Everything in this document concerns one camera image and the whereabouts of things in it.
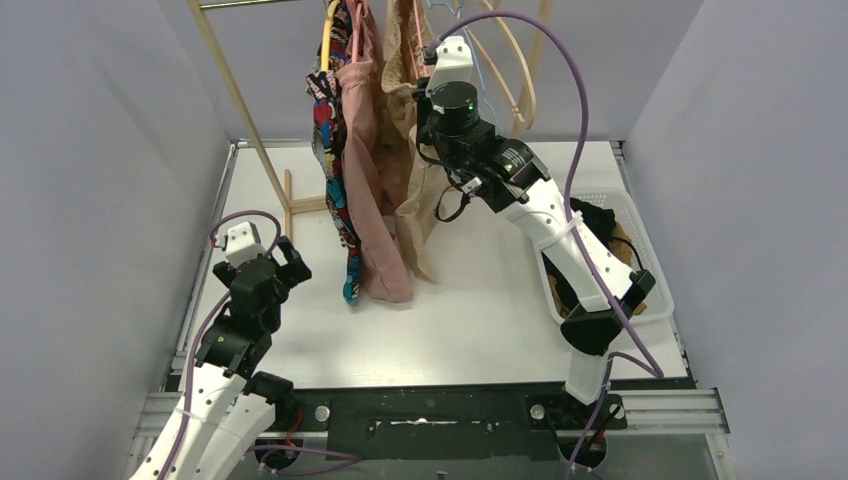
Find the beige shorts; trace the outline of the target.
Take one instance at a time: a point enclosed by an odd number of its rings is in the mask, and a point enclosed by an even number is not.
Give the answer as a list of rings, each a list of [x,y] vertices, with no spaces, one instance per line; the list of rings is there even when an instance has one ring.
[[[434,39],[419,2],[424,47]],[[415,28],[410,1],[389,1],[383,34],[383,69],[380,80],[385,95],[387,118],[398,139],[401,202],[395,209],[396,233],[402,257],[412,273],[430,282],[436,269],[427,241],[437,225],[435,213],[440,195],[448,186],[446,174],[425,162],[416,149],[416,106],[412,92],[419,79],[413,62]]]

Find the beige wooden hanger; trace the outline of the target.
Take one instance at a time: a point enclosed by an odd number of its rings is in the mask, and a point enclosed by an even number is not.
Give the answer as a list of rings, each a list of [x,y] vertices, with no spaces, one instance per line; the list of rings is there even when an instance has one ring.
[[[482,65],[493,75],[496,85],[504,95],[512,116],[511,135],[520,137],[532,128],[537,117],[537,95],[534,80],[541,59],[542,38],[540,34],[537,34],[534,37],[529,54],[526,54],[515,33],[504,19],[493,18],[492,22],[503,36],[520,72],[522,83],[517,95],[511,90],[498,62],[483,46],[475,32],[470,27],[467,27],[466,31],[479,58],[482,60]]]

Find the blue hanger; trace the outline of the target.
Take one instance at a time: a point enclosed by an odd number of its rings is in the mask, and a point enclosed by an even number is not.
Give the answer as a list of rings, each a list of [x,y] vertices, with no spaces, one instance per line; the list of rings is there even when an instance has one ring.
[[[461,20],[463,18],[463,15],[464,15],[465,0],[458,0],[458,1],[426,0],[425,4],[426,4],[426,6],[429,10],[436,8],[436,9],[443,9],[443,10],[448,11],[449,14],[452,17],[456,18],[457,21]],[[485,75],[483,74],[483,71],[482,71],[482,63],[481,63],[481,60],[479,58],[477,48],[472,45],[470,30],[468,28],[464,27],[462,29],[462,35],[465,38],[465,41],[466,41],[466,43],[468,44],[468,46],[471,50],[471,56],[472,56],[472,60],[474,62],[474,68],[475,68],[474,78],[476,79],[476,83],[479,87],[479,93],[481,95],[481,103],[483,105],[485,105],[486,108],[488,109],[488,114],[481,114],[481,118],[483,120],[490,121],[497,128],[500,128],[501,124],[500,124],[500,121],[498,119],[495,108],[492,105],[492,103],[489,101],[488,96],[487,96],[487,93],[488,93],[487,84],[486,84],[486,80],[485,80]]]

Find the black shorts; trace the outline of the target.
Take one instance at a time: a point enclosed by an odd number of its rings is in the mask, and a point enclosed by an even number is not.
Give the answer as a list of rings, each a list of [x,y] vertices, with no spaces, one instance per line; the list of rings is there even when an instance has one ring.
[[[617,225],[615,214],[612,210],[603,209],[578,198],[569,200],[570,207],[575,213],[581,213],[584,223],[589,230],[600,240],[600,242],[611,249],[614,230]]]

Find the tan brown shorts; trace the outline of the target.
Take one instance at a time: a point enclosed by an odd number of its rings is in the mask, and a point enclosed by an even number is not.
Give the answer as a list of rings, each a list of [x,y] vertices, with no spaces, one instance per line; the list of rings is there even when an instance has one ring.
[[[617,220],[614,221],[612,227],[602,227],[600,232],[597,233],[597,236],[599,239],[607,241],[608,250],[617,259],[629,266],[635,261],[639,270],[643,268],[641,257],[635,249],[631,238]],[[550,298],[554,305],[554,313],[557,317],[565,319],[578,304],[576,294],[565,280],[565,277],[555,269],[554,265],[546,257],[543,258],[543,264],[551,290]]]

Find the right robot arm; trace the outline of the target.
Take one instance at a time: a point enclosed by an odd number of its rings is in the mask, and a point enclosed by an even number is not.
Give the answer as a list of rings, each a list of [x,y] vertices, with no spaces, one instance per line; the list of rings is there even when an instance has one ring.
[[[571,209],[547,167],[524,142],[497,134],[478,113],[474,85],[450,81],[435,88],[423,78],[414,90],[417,149],[441,167],[461,203],[481,199],[515,225],[556,269],[576,296],[560,325],[572,350],[562,411],[571,424],[590,425],[602,413],[601,389],[610,345],[656,284],[647,270],[619,260]]]

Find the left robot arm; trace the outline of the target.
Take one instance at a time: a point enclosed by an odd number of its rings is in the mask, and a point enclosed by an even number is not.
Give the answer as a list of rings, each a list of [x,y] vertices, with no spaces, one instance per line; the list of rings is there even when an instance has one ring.
[[[292,382],[258,365],[291,289],[312,272],[287,237],[275,246],[283,263],[258,244],[227,243],[213,272],[229,296],[193,345],[183,395],[133,478],[225,479],[261,433],[295,416]]]

